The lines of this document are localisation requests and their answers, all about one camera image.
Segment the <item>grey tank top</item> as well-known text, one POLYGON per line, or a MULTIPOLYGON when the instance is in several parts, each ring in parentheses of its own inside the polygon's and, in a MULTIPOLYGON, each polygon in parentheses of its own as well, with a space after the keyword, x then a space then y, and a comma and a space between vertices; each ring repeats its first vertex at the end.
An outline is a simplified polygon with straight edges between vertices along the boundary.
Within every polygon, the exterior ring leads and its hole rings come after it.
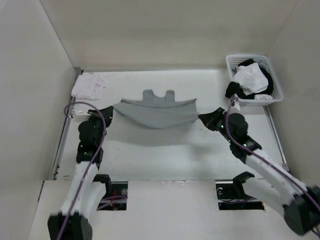
POLYGON ((123 98, 113 109, 128 120, 155 130, 193 123, 199 115, 196 99, 176 101, 174 90, 167 90, 165 96, 160 97, 146 89, 141 100, 123 98))

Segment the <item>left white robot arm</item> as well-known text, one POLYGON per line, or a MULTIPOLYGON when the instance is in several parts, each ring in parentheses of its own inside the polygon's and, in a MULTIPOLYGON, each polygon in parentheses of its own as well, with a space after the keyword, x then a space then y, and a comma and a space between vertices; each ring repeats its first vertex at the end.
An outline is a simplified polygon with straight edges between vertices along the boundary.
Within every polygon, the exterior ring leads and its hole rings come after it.
POLYGON ((93 237, 92 220, 100 201, 112 195, 109 175, 98 171, 104 154, 102 144, 113 111, 113 106, 101 110, 92 107, 87 112, 87 119, 78 126, 75 174, 62 206, 47 221, 52 240, 90 240, 93 237))

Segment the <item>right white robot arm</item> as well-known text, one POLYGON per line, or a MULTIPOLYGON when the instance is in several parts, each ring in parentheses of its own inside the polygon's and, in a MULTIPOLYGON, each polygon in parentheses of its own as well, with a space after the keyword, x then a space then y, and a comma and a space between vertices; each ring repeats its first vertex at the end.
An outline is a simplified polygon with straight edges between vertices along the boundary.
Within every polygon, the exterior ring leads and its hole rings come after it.
POLYGON ((247 195, 265 202, 299 236, 308 232, 319 235, 319 186, 306 185, 274 162, 248 135, 249 125, 242 114, 220 107, 198 118, 208 130, 219 132, 228 141, 231 153, 263 178, 258 180, 248 171, 234 177, 231 190, 236 197, 247 195))

